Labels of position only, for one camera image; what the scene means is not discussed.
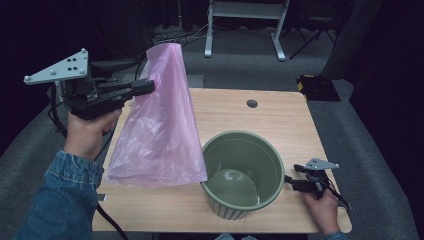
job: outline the wooden table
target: wooden table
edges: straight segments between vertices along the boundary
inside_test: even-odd
[[[303,95],[297,92],[190,89],[202,146],[213,136],[228,130],[245,130],[267,139],[280,153],[286,174],[300,179],[294,164],[312,157],[326,159],[324,149]],[[246,102],[254,99],[258,107]],[[105,160],[105,174],[119,133],[128,116],[125,107],[117,124]],[[336,184],[331,171],[328,176]],[[200,184],[177,187],[141,188],[111,185],[103,181],[98,193],[105,211],[124,231],[145,232],[231,232],[231,233],[314,233],[313,223],[299,192],[285,184],[279,197],[267,207],[237,221],[216,216],[206,202]],[[339,224],[344,232],[352,225],[343,208]],[[94,231],[114,231],[98,213]]]

